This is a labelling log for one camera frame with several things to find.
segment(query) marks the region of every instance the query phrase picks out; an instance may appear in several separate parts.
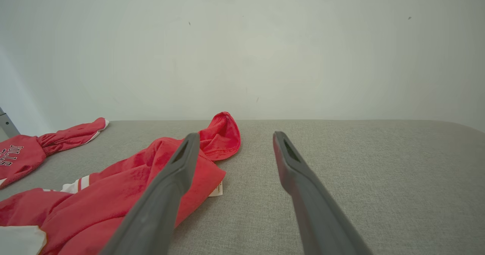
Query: red cloth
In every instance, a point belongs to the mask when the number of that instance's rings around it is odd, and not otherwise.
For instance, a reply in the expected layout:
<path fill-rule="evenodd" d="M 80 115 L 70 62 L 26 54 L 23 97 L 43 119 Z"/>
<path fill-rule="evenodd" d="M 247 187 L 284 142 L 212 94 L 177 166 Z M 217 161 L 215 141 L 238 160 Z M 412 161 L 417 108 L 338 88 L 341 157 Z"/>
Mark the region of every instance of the red cloth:
<path fill-rule="evenodd" d="M 30 174 L 45 158 L 88 143 L 104 130 L 108 121 L 103 117 L 90 124 L 80 124 L 43 136 L 14 136 L 0 142 L 0 189 Z"/>
<path fill-rule="evenodd" d="M 241 136 L 227 112 L 217 114 L 201 137 L 192 186 L 178 209 L 177 226 L 225 176 L 213 161 L 234 155 Z M 148 148 L 79 179 L 73 193 L 35 188 L 0 202 L 0 225 L 38 225 L 47 233 L 41 254 L 87 255 L 102 250 L 123 217 L 163 169 L 182 141 L 155 140 Z"/>

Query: white wall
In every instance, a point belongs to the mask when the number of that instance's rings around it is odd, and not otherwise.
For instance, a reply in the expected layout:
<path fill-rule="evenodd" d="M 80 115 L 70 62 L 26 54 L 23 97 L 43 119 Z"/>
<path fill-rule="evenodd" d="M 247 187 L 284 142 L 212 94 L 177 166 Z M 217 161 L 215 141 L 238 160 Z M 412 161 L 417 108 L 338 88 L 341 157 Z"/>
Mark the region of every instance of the white wall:
<path fill-rule="evenodd" d="M 485 0 L 0 0 L 0 45 L 53 130 L 226 110 L 485 131 Z"/>

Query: white label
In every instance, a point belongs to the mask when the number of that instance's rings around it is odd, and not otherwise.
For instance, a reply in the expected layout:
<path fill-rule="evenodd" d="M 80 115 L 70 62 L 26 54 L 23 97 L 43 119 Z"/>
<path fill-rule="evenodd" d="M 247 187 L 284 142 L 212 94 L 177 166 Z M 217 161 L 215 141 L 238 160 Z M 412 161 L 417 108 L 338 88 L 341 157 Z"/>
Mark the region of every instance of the white label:
<path fill-rule="evenodd" d="M 211 192 L 211 194 L 209 194 L 209 197 L 219 196 L 219 195 L 222 195 L 222 181 L 219 183 L 217 188 L 215 188 L 215 190 Z"/>

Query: gray fabric surface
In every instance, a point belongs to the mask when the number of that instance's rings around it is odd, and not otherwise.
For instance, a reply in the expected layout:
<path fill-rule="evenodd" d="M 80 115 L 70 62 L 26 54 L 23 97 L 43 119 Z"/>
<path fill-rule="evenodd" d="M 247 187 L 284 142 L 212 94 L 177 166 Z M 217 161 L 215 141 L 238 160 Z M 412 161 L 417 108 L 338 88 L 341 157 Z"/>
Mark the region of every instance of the gray fabric surface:
<path fill-rule="evenodd" d="M 94 141 L 49 157 L 0 191 L 60 189 L 161 136 L 183 138 L 209 121 L 112 122 Z M 281 187 L 272 133 L 286 132 L 376 254 L 485 253 L 485 134 L 427 120 L 237 121 L 239 152 L 218 162 L 224 194 L 175 229 L 170 253 L 303 253 Z"/>

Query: gray surface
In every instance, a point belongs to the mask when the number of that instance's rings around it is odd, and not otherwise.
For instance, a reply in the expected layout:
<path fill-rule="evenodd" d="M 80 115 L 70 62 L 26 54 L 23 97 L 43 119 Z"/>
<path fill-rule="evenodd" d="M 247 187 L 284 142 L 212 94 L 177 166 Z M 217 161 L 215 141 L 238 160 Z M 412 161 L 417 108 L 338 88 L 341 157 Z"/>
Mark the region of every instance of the gray surface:
<path fill-rule="evenodd" d="M 94 141 L 61 152 L 0 199 L 62 184 L 129 157 L 161 136 L 208 121 L 112 122 Z M 485 134 L 417 120 L 238 121 L 240 151 L 218 162 L 224 195 L 175 230 L 171 254 L 302 253 L 291 199 L 279 184 L 272 133 L 281 130 L 377 254 L 485 253 Z"/>

